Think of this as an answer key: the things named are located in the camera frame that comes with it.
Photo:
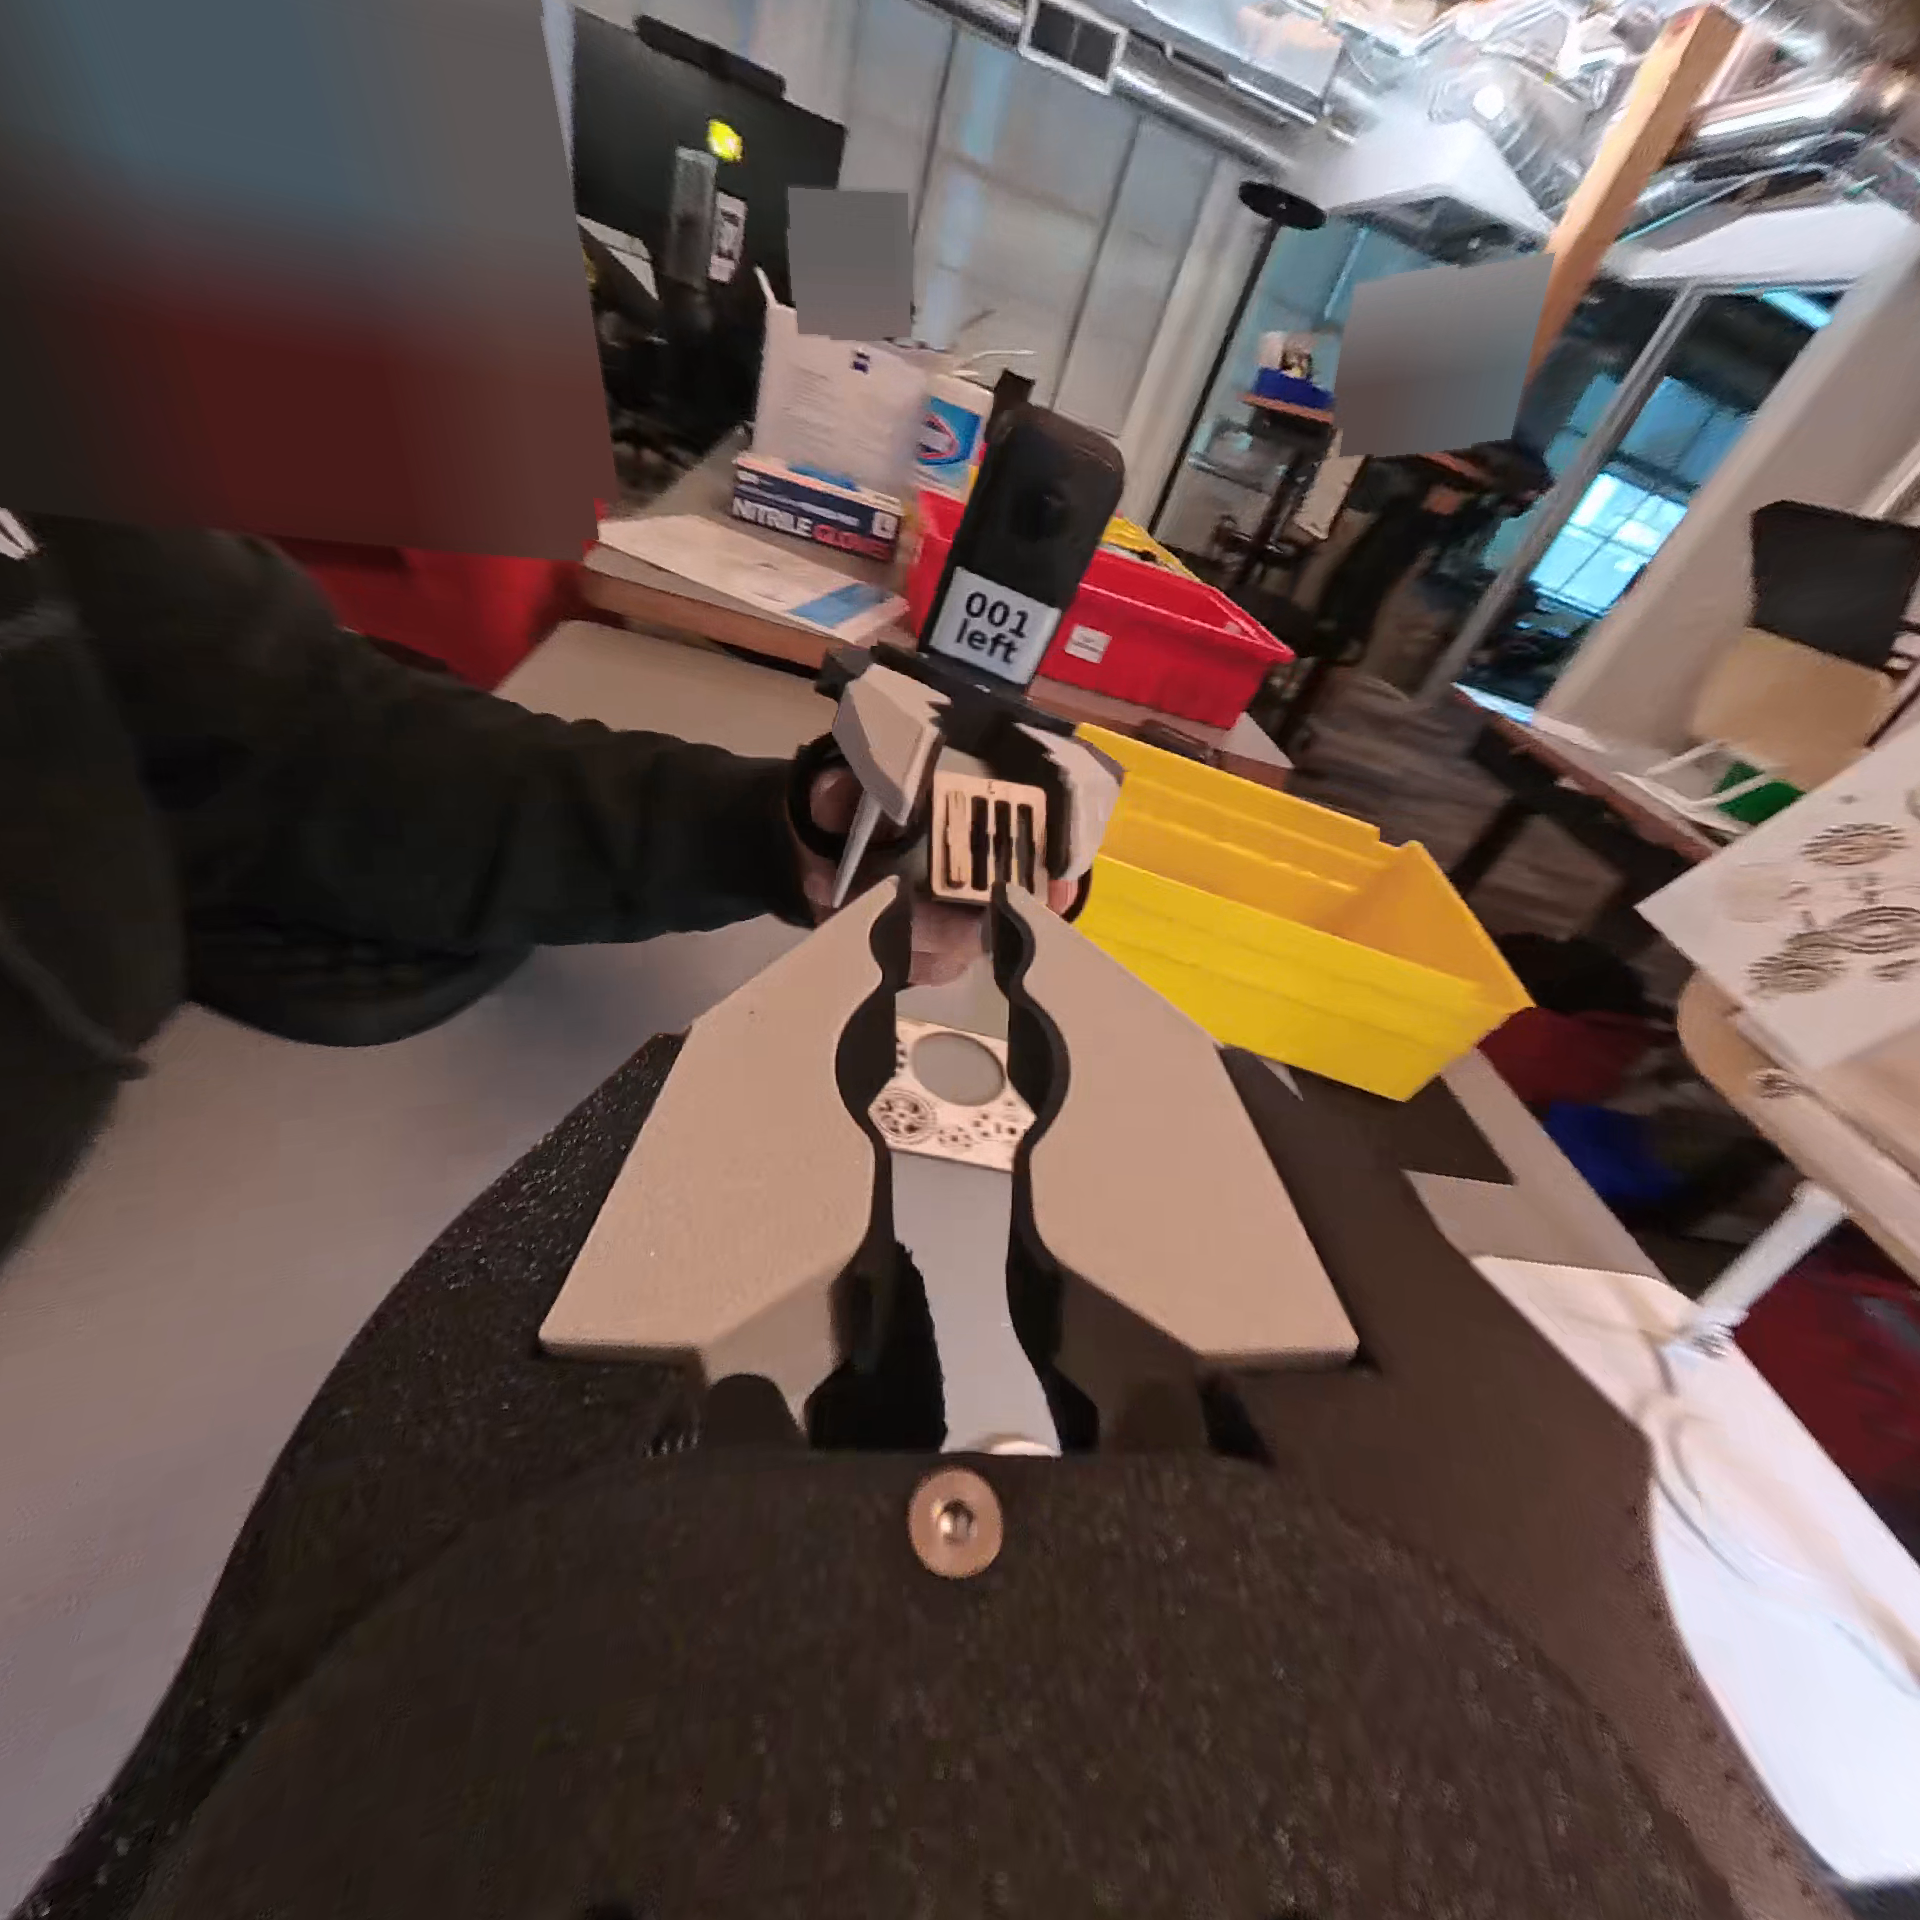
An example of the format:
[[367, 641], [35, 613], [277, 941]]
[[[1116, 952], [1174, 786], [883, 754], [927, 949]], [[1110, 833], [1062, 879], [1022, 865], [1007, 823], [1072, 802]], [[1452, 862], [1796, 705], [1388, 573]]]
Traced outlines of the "grey desk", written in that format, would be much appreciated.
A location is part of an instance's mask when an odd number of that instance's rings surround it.
[[432, 1238], [656, 1033], [797, 934], [542, 951], [436, 1030], [186, 1007], [2, 1284], [8, 1913], [175, 1677], [275, 1457]]

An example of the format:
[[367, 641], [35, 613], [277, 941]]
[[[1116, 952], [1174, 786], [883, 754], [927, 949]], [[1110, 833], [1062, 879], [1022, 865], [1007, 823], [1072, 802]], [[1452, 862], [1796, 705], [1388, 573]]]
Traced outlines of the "red plastic crate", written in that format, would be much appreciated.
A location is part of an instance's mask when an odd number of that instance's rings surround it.
[[908, 613], [938, 672], [995, 689], [1039, 677], [1230, 726], [1292, 648], [1221, 590], [1100, 542], [1085, 479], [918, 488]]

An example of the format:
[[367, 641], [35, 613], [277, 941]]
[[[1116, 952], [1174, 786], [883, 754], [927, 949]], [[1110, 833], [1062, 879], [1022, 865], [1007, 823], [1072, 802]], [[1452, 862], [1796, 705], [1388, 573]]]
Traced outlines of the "small wooden pin frame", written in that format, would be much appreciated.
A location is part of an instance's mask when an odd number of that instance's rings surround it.
[[927, 800], [927, 892], [949, 904], [988, 904], [1000, 887], [1045, 896], [1046, 798], [1032, 783], [939, 773]]

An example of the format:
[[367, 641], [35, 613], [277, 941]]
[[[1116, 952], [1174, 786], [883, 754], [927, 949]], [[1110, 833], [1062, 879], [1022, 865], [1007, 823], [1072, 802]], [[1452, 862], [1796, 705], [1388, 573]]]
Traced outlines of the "black wall screen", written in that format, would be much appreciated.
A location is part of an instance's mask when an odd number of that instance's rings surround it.
[[574, 14], [568, 165], [614, 433], [701, 458], [757, 397], [790, 302], [788, 192], [845, 132], [776, 72], [648, 16]]

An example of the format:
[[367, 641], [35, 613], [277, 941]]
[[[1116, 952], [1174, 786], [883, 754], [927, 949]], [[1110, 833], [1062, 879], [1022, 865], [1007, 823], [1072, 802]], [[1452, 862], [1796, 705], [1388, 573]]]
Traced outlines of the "black chair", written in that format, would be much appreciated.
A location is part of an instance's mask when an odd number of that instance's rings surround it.
[[1888, 668], [1917, 584], [1916, 528], [1779, 498], [1751, 514], [1748, 553], [1752, 630]]

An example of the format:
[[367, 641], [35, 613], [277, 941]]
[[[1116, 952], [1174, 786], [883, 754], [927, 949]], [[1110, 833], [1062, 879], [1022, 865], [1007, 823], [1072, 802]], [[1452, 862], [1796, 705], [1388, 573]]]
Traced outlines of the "person's left hand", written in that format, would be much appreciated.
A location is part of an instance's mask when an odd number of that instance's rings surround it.
[[[802, 924], [821, 926], [837, 911], [829, 904], [835, 862], [810, 849], [795, 832]], [[917, 902], [909, 924], [909, 982], [914, 988], [949, 984], [967, 974], [984, 952], [984, 911], [956, 902]]]

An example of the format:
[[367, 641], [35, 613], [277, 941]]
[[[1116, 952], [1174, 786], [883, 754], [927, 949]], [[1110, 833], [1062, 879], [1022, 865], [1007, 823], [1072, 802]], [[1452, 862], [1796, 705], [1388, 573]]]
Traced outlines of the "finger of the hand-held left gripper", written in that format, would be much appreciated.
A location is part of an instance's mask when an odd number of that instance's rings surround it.
[[1046, 884], [1076, 887], [1120, 800], [1122, 765], [1080, 736], [1046, 736]]
[[840, 689], [831, 742], [858, 782], [858, 804], [831, 879], [831, 904], [855, 889], [880, 828], [898, 841], [917, 818], [943, 748], [947, 696], [888, 665], [869, 665]]

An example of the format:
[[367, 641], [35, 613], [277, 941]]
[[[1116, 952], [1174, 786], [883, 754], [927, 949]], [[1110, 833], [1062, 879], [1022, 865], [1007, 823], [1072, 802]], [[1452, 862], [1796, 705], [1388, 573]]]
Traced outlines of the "black floor lamp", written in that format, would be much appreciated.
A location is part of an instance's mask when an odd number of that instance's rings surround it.
[[1275, 183], [1237, 190], [1245, 257], [1206, 352], [1184, 431], [1181, 478], [1230, 525], [1251, 525], [1272, 495], [1303, 488], [1333, 441], [1333, 397], [1315, 373], [1312, 312], [1290, 277], [1326, 249], [1327, 214]]

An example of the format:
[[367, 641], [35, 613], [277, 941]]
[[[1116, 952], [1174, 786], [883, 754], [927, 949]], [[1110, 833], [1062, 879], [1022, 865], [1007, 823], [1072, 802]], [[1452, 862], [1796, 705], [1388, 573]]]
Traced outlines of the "yellow plastic bin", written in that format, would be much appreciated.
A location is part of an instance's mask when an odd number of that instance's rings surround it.
[[1079, 930], [1224, 1044], [1388, 1098], [1532, 1006], [1427, 847], [1159, 745], [1122, 768]]

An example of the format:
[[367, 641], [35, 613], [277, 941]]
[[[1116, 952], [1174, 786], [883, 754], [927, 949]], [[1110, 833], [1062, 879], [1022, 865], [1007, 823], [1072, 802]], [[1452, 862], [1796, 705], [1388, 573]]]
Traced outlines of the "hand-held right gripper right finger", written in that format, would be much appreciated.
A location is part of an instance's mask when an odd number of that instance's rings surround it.
[[1028, 892], [992, 901], [1014, 1148], [1005, 1297], [1062, 1452], [1204, 1445], [1244, 1377], [1359, 1333], [1222, 1049]]

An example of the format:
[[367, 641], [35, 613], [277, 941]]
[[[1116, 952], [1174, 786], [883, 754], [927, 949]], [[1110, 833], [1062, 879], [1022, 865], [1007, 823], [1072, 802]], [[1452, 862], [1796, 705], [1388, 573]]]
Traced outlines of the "paper instruction booklet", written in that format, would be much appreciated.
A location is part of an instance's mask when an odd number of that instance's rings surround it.
[[1790, 1065], [1917, 1022], [1917, 732], [1896, 734], [1638, 904]]

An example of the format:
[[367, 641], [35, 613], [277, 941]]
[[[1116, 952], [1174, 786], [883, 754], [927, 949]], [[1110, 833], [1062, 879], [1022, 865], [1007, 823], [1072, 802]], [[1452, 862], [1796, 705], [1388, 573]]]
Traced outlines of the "white cardboard box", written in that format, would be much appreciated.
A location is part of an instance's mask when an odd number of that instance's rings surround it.
[[797, 311], [772, 297], [766, 278], [758, 289], [766, 302], [751, 454], [898, 495], [917, 461], [938, 366], [891, 344], [802, 330]]

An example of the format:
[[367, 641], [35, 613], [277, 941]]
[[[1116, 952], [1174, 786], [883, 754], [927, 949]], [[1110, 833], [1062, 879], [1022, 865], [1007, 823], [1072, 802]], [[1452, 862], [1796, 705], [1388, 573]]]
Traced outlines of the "silver ventilation duct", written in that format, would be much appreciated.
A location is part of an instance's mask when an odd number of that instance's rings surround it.
[[[1485, 125], [1533, 117], [1550, 151], [1588, 154], [1679, 1], [1143, 1], [1110, 5], [1164, 58], [1260, 109], [1350, 142], [1392, 101]], [[1735, 40], [1703, 108], [1784, 90], [1821, 101], [1916, 71], [1916, 5], [1716, 1]]]

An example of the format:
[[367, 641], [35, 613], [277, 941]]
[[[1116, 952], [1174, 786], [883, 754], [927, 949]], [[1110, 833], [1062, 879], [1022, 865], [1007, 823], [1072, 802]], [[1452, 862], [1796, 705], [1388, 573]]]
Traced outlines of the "red floor cushion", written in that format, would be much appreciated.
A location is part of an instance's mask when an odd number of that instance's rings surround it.
[[1502, 1022], [1479, 1054], [1532, 1111], [1598, 1105], [1621, 1092], [1658, 1038], [1643, 1017], [1532, 1006]]

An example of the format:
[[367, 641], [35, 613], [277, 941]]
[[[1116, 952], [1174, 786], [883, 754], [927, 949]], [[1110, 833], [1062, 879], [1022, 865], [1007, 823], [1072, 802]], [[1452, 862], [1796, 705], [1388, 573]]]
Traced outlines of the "wooden gear puzzle sheet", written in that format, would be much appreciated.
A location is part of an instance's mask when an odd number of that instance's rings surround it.
[[893, 1151], [1010, 1173], [1032, 1117], [1007, 1074], [1005, 1040], [896, 1017], [896, 1065], [870, 1102]]

